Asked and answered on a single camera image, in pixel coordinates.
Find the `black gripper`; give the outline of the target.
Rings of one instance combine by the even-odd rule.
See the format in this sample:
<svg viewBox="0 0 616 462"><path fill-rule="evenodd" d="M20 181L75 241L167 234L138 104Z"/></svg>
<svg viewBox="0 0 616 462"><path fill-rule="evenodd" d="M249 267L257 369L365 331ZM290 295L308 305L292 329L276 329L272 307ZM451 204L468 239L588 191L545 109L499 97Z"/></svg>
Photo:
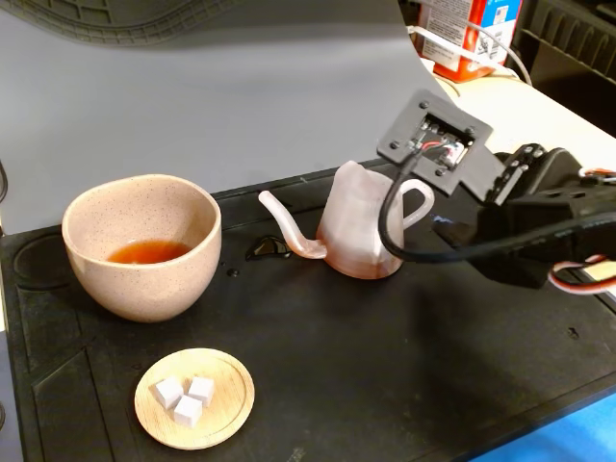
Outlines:
<svg viewBox="0 0 616 462"><path fill-rule="evenodd" d="M532 143L513 154L499 153L497 158L516 183L506 186L508 195L501 204L490 204L479 213L477 230L474 225L449 218L433 220L432 229L449 246L446 260L472 258L473 236L476 243L494 241L576 215L572 201L579 189L580 164L566 149L548 151ZM582 250L581 238L570 236L477 259L474 267L490 280L540 289L553 264L582 261Z"/></svg>

